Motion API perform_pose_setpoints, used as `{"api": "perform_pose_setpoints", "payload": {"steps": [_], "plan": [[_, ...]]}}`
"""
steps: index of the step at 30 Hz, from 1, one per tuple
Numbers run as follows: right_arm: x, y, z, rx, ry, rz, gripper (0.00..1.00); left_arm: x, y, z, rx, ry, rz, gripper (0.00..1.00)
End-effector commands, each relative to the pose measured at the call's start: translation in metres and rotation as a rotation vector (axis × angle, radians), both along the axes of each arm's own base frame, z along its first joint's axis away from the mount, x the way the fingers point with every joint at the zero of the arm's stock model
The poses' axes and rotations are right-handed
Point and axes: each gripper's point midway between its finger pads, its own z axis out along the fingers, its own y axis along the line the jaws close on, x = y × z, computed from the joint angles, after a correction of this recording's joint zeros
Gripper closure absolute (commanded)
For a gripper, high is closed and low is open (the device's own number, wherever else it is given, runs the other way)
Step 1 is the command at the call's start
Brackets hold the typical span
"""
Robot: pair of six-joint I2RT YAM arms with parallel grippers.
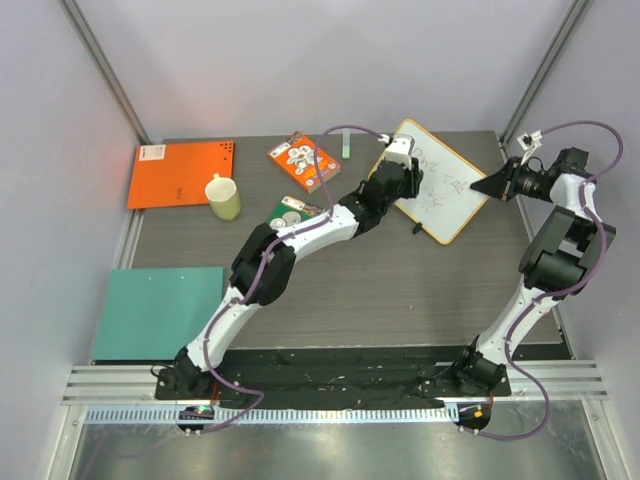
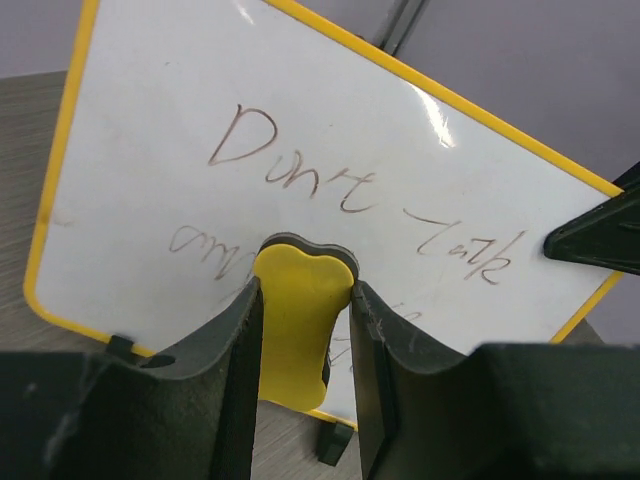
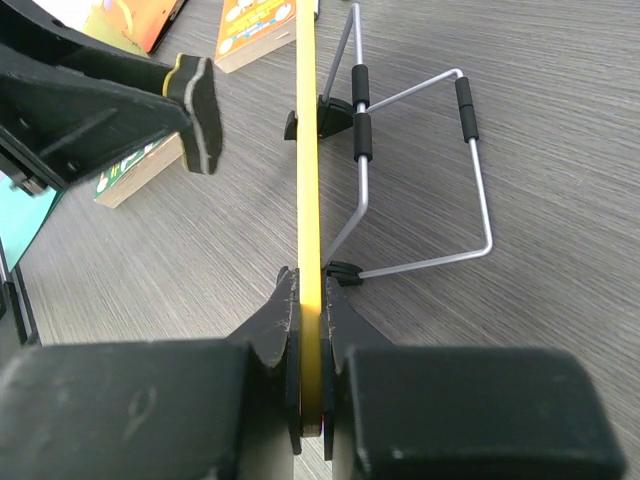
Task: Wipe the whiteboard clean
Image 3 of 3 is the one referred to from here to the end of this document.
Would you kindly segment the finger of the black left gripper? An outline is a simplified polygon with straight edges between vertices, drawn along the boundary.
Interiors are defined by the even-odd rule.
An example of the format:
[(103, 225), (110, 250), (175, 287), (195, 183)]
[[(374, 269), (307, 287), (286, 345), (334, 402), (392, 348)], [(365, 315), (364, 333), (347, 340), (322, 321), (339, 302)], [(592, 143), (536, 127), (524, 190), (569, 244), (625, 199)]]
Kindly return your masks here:
[(33, 60), (160, 93), (169, 65), (76, 31), (32, 1), (1, 3), (1, 44)]
[(165, 97), (169, 68), (113, 48), (42, 62), (1, 49), (1, 171), (23, 191), (64, 190), (191, 126)]

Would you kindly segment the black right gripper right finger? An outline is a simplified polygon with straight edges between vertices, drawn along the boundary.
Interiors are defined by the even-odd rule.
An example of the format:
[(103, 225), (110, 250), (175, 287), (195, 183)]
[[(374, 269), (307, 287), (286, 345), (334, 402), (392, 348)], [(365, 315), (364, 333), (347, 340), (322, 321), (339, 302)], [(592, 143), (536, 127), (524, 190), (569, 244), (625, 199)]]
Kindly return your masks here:
[(396, 345), (325, 280), (325, 456), (336, 479), (620, 479), (594, 383), (539, 347)]

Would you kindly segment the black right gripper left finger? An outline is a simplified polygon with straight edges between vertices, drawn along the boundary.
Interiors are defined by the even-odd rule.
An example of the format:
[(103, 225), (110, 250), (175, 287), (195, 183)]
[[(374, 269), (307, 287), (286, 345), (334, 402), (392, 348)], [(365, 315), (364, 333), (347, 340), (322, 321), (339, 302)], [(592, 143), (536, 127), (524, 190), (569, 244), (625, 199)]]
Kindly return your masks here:
[(1, 372), (5, 479), (290, 479), (298, 275), (229, 336), (27, 347)]

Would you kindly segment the yellow bone-shaped eraser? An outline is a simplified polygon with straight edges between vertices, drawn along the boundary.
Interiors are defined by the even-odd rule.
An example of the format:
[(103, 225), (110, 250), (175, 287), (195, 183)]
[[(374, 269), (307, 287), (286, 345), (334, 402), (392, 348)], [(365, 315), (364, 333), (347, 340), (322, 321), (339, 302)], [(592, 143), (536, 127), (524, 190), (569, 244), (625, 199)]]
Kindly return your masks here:
[(222, 153), (223, 129), (212, 60), (179, 54), (165, 76), (162, 94), (178, 103), (190, 120), (190, 126), (179, 131), (185, 169), (214, 174)]

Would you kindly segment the yellow framed whiteboard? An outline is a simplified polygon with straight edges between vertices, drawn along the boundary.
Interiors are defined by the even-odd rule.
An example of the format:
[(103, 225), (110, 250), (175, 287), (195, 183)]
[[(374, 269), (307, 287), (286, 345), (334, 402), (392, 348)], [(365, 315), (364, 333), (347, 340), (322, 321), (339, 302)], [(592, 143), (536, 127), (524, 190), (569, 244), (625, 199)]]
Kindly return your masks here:
[(322, 429), (322, 312), (314, 3), (296, 3), (296, 200), (302, 435)]

